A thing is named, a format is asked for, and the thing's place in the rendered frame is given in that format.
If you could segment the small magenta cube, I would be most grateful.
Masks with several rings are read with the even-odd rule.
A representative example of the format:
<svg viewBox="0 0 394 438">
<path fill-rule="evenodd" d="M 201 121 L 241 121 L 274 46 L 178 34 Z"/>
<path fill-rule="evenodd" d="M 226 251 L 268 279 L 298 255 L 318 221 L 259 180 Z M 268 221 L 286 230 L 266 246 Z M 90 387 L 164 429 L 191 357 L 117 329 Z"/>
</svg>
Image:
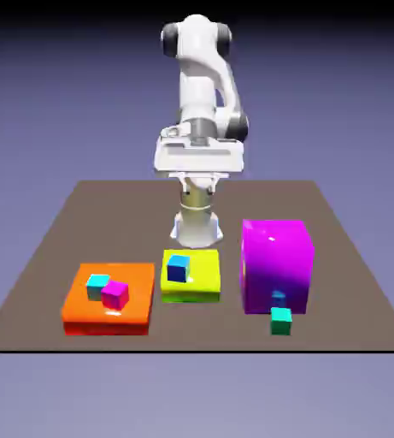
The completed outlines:
<svg viewBox="0 0 394 438">
<path fill-rule="evenodd" d="M 102 290 L 102 303 L 106 308 L 120 311 L 129 300 L 129 286 L 125 282 L 109 280 Z"/>
</svg>

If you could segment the large orange box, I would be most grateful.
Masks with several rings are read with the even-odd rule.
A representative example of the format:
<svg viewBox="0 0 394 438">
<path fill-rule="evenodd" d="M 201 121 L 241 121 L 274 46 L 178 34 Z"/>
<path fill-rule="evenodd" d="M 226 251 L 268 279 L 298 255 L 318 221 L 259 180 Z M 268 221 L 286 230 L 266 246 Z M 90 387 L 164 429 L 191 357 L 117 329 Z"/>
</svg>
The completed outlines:
<svg viewBox="0 0 394 438">
<path fill-rule="evenodd" d="M 153 263 L 83 263 L 62 307 L 67 335 L 146 335 Z"/>
</svg>

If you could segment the small cyan cube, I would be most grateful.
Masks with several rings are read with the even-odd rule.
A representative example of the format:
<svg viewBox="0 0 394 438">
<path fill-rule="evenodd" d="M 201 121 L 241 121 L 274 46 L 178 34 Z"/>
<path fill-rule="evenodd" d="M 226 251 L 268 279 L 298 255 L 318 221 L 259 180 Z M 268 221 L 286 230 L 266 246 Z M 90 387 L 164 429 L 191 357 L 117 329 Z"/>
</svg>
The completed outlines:
<svg viewBox="0 0 394 438">
<path fill-rule="evenodd" d="M 85 284 L 87 298 L 90 301 L 102 301 L 102 290 L 109 283 L 110 276 L 105 274 L 91 274 Z"/>
</svg>

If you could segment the small blue cube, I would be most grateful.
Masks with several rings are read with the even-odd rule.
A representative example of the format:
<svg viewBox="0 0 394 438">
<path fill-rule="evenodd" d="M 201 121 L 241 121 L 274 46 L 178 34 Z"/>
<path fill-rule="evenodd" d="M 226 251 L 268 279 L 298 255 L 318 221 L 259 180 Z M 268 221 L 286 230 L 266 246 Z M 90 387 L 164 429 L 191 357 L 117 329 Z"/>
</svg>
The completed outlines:
<svg viewBox="0 0 394 438">
<path fill-rule="evenodd" d="M 191 258 L 186 255 L 173 254 L 167 262 L 168 281 L 186 283 L 190 273 Z"/>
</svg>

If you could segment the large yellow box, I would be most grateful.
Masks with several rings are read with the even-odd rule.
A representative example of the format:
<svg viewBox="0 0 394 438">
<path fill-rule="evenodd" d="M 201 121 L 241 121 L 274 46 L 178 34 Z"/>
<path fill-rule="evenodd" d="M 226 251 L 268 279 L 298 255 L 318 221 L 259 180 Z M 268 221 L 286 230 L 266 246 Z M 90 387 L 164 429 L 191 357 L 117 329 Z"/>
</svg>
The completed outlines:
<svg viewBox="0 0 394 438">
<path fill-rule="evenodd" d="M 186 283 L 168 281 L 167 262 L 171 255 L 191 258 Z M 161 296 L 163 303 L 217 303 L 221 297 L 221 271 L 219 252 L 208 250 L 166 249 L 162 257 Z"/>
</svg>

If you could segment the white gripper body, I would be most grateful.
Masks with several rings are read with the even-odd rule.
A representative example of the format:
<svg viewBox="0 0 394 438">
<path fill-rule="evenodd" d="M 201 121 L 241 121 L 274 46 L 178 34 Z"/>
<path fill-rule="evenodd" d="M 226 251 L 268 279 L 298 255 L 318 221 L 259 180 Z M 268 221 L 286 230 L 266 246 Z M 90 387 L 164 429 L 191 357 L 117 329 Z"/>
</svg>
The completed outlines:
<svg viewBox="0 0 394 438">
<path fill-rule="evenodd" d="M 154 168 L 163 173 L 240 173 L 244 169 L 244 144 L 209 138 L 207 145 L 197 146 L 188 137 L 159 138 Z"/>
</svg>

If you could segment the large magenta box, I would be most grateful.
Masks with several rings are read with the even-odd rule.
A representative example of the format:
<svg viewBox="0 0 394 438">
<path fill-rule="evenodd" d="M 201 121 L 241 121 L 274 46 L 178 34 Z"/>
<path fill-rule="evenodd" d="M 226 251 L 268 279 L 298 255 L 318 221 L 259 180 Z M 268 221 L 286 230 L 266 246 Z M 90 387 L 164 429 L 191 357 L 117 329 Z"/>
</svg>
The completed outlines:
<svg viewBox="0 0 394 438">
<path fill-rule="evenodd" d="M 240 289 L 244 312 L 268 314 L 285 307 L 307 310 L 315 247 L 300 220 L 242 222 Z"/>
</svg>

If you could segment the small green cube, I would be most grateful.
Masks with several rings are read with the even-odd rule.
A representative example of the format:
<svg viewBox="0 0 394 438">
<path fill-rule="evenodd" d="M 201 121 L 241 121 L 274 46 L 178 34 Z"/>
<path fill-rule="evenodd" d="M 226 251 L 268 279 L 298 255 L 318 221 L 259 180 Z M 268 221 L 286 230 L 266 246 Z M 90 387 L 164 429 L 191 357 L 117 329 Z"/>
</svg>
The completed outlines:
<svg viewBox="0 0 394 438">
<path fill-rule="evenodd" d="M 272 307 L 270 316 L 270 329 L 272 335 L 291 334 L 292 314 L 289 308 Z"/>
</svg>

